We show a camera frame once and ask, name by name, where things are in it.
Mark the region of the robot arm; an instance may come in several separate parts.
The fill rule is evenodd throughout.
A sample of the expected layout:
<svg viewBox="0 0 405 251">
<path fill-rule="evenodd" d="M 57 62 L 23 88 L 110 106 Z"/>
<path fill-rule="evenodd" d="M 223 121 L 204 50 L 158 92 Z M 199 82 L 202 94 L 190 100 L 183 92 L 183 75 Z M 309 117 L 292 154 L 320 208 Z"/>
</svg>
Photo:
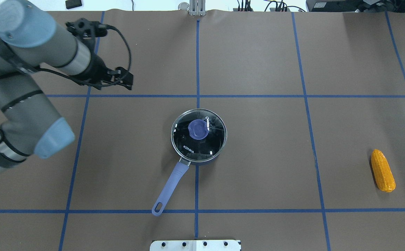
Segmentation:
<svg viewBox="0 0 405 251">
<path fill-rule="evenodd" d="M 113 30 L 128 52 L 128 67 L 110 69 L 95 53 L 97 38 Z M 81 18 L 58 24 L 27 0 L 0 5 L 0 174 L 31 155 L 47 159 L 75 140 L 75 134 L 34 81 L 32 75 L 51 73 L 80 86 L 101 90 L 133 86 L 131 48 L 110 24 Z"/>
</svg>

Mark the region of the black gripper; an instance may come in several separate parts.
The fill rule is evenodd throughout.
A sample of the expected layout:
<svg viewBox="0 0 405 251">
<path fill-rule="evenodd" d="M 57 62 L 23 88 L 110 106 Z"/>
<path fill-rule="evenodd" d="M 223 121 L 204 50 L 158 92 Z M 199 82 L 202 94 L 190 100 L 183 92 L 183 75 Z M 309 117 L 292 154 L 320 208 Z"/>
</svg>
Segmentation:
<svg viewBox="0 0 405 251">
<path fill-rule="evenodd" d="M 91 55 L 90 67 L 91 86 L 118 85 L 127 90 L 132 90 L 134 76 L 123 67 L 110 69 L 106 67 L 104 61 L 95 53 Z"/>
</svg>

